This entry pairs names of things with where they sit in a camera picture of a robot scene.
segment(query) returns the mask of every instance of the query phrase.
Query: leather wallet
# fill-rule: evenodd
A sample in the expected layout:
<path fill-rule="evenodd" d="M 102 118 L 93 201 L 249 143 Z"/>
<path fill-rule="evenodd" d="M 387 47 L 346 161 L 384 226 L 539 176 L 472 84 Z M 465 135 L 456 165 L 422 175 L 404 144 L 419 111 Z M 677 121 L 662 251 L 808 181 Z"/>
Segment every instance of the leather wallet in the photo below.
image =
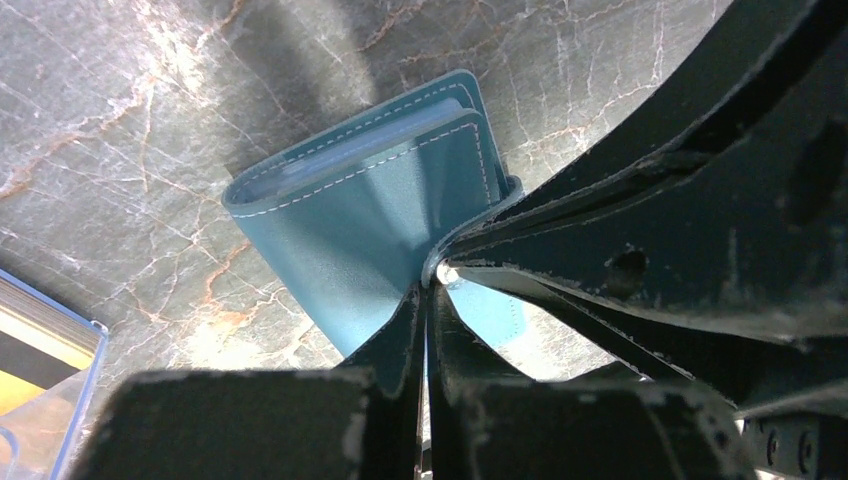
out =
<path fill-rule="evenodd" d="M 433 276 L 460 232 L 517 201 L 480 89 L 451 72 L 245 170 L 223 194 L 238 226 L 347 356 Z M 521 304 L 459 280 L 463 321 L 497 347 L 524 330 Z"/>

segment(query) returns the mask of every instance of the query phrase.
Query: marble surface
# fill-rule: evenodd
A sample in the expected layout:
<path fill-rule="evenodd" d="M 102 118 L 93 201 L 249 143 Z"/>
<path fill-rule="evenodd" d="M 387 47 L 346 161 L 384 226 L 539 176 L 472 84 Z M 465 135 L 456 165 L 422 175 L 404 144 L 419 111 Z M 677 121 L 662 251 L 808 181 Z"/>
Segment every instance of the marble surface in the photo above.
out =
<path fill-rule="evenodd" d="M 0 266 L 110 328 L 95 413 L 143 369 L 331 366 L 338 353 L 220 206 L 234 174 L 461 67 L 534 188 L 728 3 L 0 0 Z M 531 375 L 609 361 L 528 314 L 502 352 Z"/>

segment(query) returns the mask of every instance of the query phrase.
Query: transparent container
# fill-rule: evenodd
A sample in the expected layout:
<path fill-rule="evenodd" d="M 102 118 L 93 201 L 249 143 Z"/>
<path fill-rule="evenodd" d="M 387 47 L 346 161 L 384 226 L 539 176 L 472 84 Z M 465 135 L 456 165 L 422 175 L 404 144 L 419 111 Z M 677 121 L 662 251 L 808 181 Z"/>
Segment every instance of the transparent container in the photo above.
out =
<path fill-rule="evenodd" d="M 0 354 L 0 362 L 12 371 L 2 371 L 0 364 L 0 400 L 3 395 L 6 400 L 0 410 L 0 480 L 62 478 L 103 360 L 106 329 L 0 270 L 0 335 L 21 351 L 51 355 L 48 363 L 62 361 L 58 371 L 70 373 L 57 378 L 53 372 L 50 383 L 56 383 L 39 387 L 15 376 L 31 367 L 9 368 L 10 355 Z M 15 394 L 26 401 L 17 405 Z"/>

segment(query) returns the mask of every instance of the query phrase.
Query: wallet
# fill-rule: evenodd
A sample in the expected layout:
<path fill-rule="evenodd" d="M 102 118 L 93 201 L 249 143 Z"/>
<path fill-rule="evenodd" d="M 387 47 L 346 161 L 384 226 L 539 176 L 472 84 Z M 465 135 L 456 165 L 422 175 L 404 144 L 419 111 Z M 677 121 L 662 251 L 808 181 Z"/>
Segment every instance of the wallet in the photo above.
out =
<path fill-rule="evenodd" d="M 476 79 L 458 70 L 245 170 L 222 203 L 347 356 L 430 281 L 451 239 L 522 195 Z M 524 331 L 518 300 L 462 279 L 448 291 L 490 346 Z"/>

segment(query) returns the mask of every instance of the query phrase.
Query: clear plastic box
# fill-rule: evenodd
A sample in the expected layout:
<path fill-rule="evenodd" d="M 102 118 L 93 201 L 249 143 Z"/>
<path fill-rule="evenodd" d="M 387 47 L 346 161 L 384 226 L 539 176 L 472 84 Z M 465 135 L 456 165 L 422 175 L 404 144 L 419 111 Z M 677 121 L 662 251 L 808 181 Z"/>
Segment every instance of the clear plastic box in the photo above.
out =
<path fill-rule="evenodd" d="M 8 330 L 29 344 L 38 337 L 59 349 L 70 339 L 65 351 L 76 353 L 71 363 L 78 370 L 0 415 L 0 480 L 62 478 L 103 361 L 106 329 L 0 270 L 0 333 Z"/>

